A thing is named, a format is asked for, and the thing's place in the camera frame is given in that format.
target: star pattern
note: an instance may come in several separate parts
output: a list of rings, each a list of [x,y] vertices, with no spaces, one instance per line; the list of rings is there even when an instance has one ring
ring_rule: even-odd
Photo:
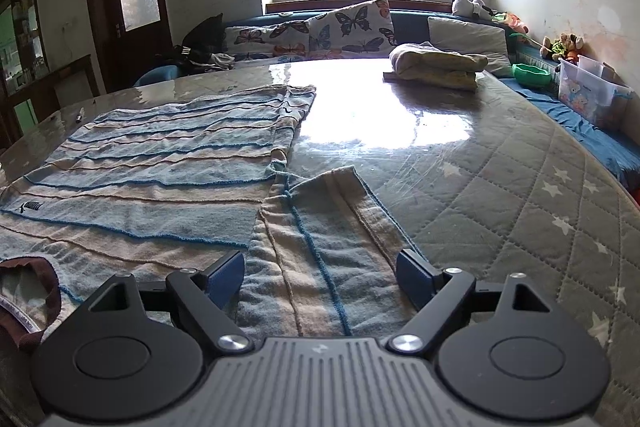
[[[561,171],[555,165],[554,165],[554,169],[556,170],[556,174],[554,174],[554,176],[558,176],[558,178],[560,178],[564,183],[571,181],[571,178],[569,177],[569,174],[567,173],[567,171]]]
[[[618,302],[626,304],[625,287],[618,286],[618,279],[616,279],[616,283],[613,286],[609,286],[609,289],[613,292],[613,297],[616,300],[616,304],[618,304]]]
[[[545,184],[545,186],[542,187],[542,190],[546,190],[549,194],[551,194],[552,198],[555,198],[558,195],[562,196],[562,192],[560,192],[557,185],[551,185],[547,182],[543,182],[543,183]]]
[[[607,247],[605,247],[602,243],[600,243],[599,241],[594,241],[594,243],[596,244],[596,247],[598,247],[598,253],[609,253],[607,251]]]
[[[596,312],[591,312],[591,320],[593,321],[593,326],[588,330],[588,333],[604,347],[609,340],[609,319],[601,320],[596,315]]]
[[[556,227],[558,227],[559,229],[562,229],[562,233],[564,233],[564,235],[567,235],[569,233],[569,230],[574,229],[574,227],[569,225],[568,221],[569,221],[568,217],[563,217],[561,219],[558,216],[554,216],[553,224],[556,225]]]
[[[593,194],[594,192],[599,192],[598,188],[589,180],[584,181],[584,188],[586,188],[591,194]]]
[[[442,167],[440,167],[440,170],[444,172],[445,178],[448,178],[449,176],[453,176],[453,175],[462,176],[462,174],[460,174],[460,167],[455,166],[449,162],[444,162],[442,164]]]

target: blue bedsheet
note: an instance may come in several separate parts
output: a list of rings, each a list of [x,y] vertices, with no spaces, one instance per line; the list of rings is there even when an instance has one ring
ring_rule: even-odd
[[[626,190],[635,192],[640,188],[640,146],[620,132],[598,129],[574,110],[566,107],[564,103],[546,93],[527,89],[513,78],[501,80],[569,131],[609,169]]]

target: butterfly print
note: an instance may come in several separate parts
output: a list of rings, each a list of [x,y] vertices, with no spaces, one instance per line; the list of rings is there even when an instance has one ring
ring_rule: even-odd
[[[279,64],[287,64],[288,62],[300,62],[301,60],[305,60],[303,57],[299,57],[298,55],[284,55],[284,57],[280,57],[278,59]]]
[[[386,40],[389,41],[389,44],[391,44],[392,46],[398,45],[398,43],[396,42],[396,34],[393,33],[389,28],[380,28],[380,33],[382,33],[386,37]]]
[[[309,51],[316,52],[318,50],[328,50],[331,47],[331,27],[325,26],[318,33],[318,38],[309,37]]]
[[[376,37],[375,39],[371,39],[366,44],[349,44],[348,46],[343,46],[342,50],[344,52],[353,52],[353,53],[370,53],[370,52],[378,52],[380,51],[380,46],[385,39],[382,37]]]
[[[391,17],[391,12],[389,11],[389,1],[388,0],[377,0],[376,6],[380,8],[380,16],[389,19]]]
[[[369,21],[367,21],[368,13],[369,8],[367,6],[363,6],[358,10],[358,13],[356,13],[356,16],[353,19],[344,13],[335,14],[335,18],[338,19],[338,22],[340,23],[342,36],[350,35],[351,30],[353,30],[356,25],[360,26],[364,31],[370,30],[371,26],[369,25]]]
[[[260,60],[261,58],[271,58],[269,55],[265,55],[264,53],[240,53],[234,55],[236,62],[241,62],[242,60]]]
[[[282,24],[279,24],[276,27],[276,29],[274,29],[271,32],[271,35],[269,35],[269,38],[270,39],[275,39],[276,37],[281,36],[289,28],[293,28],[296,31],[299,31],[300,33],[309,33],[309,26],[306,25],[306,22],[304,22],[304,21],[290,21],[290,22],[283,22]]]
[[[332,58],[344,58],[340,50],[329,50],[324,53],[313,55],[311,60],[330,60]]]
[[[299,55],[300,57],[304,57],[306,55],[305,45],[296,44],[295,46],[289,46],[288,48],[285,48],[284,46],[274,46],[273,56],[281,57],[282,55]]]
[[[234,44],[244,44],[245,42],[259,42],[264,44],[262,40],[262,30],[240,30],[240,34],[236,37]]]

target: blue chair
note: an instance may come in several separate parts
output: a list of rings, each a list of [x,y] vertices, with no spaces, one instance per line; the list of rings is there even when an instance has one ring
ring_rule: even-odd
[[[160,66],[143,74],[138,81],[133,84],[133,87],[150,86],[151,84],[157,84],[158,82],[164,82],[166,80],[175,80],[181,76],[183,76],[183,74],[178,66]]]

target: green bowl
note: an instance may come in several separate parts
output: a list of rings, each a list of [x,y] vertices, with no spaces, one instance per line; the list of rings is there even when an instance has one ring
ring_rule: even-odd
[[[514,64],[511,67],[513,77],[523,86],[546,87],[551,82],[551,73],[528,64]]]

